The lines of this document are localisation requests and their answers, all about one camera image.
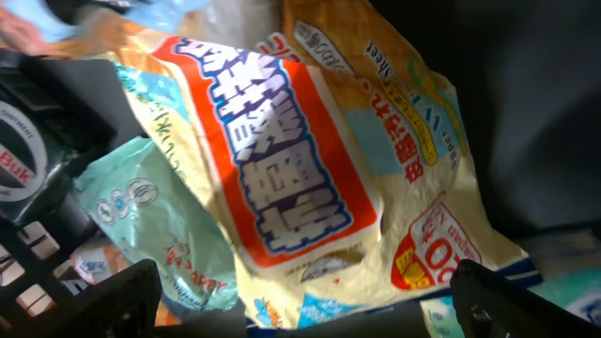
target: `red label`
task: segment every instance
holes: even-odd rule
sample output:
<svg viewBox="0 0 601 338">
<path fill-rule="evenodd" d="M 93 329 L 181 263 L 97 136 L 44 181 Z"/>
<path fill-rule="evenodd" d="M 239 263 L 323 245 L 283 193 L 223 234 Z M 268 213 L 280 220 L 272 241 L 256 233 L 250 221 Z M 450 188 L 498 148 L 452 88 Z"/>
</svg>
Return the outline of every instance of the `red label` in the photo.
<svg viewBox="0 0 601 338">
<path fill-rule="evenodd" d="M 392 283 L 403 290 L 448 284 L 459 261 L 482 257 L 442 203 L 445 193 L 418 217 L 396 250 Z"/>
<path fill-rule="evenodd" d="M 26 165 L 2 145 L 0 145 L 0 167 L 4 168 L 24 186 L 27 186 L 29 178 L 34 175 Z"/>
<path fill-rule="evenodd" d="M 309 69 L 230 47 L 168 38 L 239 238 L 270 268 L 369 226 L 378 214 Z"/>
</svg>

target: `white logo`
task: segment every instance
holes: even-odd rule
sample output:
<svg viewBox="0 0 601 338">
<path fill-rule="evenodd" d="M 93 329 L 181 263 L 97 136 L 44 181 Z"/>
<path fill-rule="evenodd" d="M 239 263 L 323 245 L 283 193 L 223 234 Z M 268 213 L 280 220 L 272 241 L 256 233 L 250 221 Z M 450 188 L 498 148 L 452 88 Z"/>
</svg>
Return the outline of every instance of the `white logo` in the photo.
<svg viewBox="0 0 601 338">
<path fill-rule="evenodd" d="M 111 225 L 115 222 L 115 212 L 113 211 L 113 207 L 106 200 L 98 201 L 96 214 L 105 224 Z"/>
<path fill-rule="evenodd" d="M 159 196 L 157 185 L 145 178 L 136 178 L 128 183 L 130 200 L 138 207 L 145 207 Z"/>
<path fill-rule="evenodd" d="M 115 206 L 116 213 L 119 218 L 125 218 L 130 213 L 130 201 L 123 195 L 123 192 L 115 190 L 112 193 L 113 205 Z"/>
<path fill-rule="evenodd" d="M 48 157 L 46 146 L 33 123 L 8 103 L 0 102 L 0 120 L 9 125 L 21 140 L 4 139 L 6 134 L 0 132 L 0 201 L 21 201 L 38 191 L 46 177 Z M 20 141 L 28 148 L 30 154 L 15 154 L 12 144 Z"/>
</svg>

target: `light blue package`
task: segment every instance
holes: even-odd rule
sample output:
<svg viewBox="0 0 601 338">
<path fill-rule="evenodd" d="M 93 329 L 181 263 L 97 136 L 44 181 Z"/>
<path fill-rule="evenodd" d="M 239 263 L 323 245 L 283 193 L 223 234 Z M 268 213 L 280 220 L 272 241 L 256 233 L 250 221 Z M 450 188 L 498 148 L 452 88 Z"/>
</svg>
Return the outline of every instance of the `light blue package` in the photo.
<svg viewBox="0 0 601 338">
<path fill-rule="evenodd" d="M 234 258 L 215 221 L 149 139 L 137 137 L 91 163 L 75 195 L 132 263 L 157 263 L 163 293 L 193 310 L 238 299 Z"/>
</svg>

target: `plastic bag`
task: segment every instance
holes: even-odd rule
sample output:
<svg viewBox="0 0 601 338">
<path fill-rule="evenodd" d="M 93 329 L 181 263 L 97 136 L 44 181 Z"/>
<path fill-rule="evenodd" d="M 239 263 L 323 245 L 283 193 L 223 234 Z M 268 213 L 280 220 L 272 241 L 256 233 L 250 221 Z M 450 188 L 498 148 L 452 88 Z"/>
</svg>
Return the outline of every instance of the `plastic bag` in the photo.
<svg viewBox="0 0 601 338">
<path fill-rule="evenodd" d="M 98 284 L 130 266 L 121 251 L 107 238 L 93 238 L 71 254 L 70 263 L 80 277 Z M 159 302 L 154 326 L 178 325 L 181 321 Z"/>
<path fill-rule="evenodd" d="M 278 56 L 300 53 L 304 23 L 340 71 L 122 21 L 96 56 L 116 62 L 136 117 L 232 239 L 247 315 L 296 329 L 426 296 L 462 258 L 540 281 L 486 220 L 453 86 L 365 1 L 283 9 Z M 186 113 L 147 76 L 176 81 Z"/>
<path fill-rule="evenodd" d="M 151 140 L 135 138 L 91 163 L 75 195 L 122 254 L 157 263 L 162 291 L 193 310 L 232 308 L 232 254 Z"/>
</svg>

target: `yellow package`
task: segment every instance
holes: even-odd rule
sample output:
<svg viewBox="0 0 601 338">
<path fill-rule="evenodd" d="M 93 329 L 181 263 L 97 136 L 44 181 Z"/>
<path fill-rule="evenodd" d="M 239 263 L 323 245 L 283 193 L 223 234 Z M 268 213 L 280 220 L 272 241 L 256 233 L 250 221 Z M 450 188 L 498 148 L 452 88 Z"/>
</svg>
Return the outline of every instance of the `yellow package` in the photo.
<svg viewBox="0 0 601 338">
<path fill-rule="evenodd" d="M 486 220 L 453 86 L 366 1 L 282 12 L 258 48 L 280 41 L 262 52 L 285 59 L 115 17 L 57 46 L 116 62 L 136 117 L 231 241 L 247 316 L 296 329 L 415 299 L 464 258 L 539 281 Z"/>
</svg>

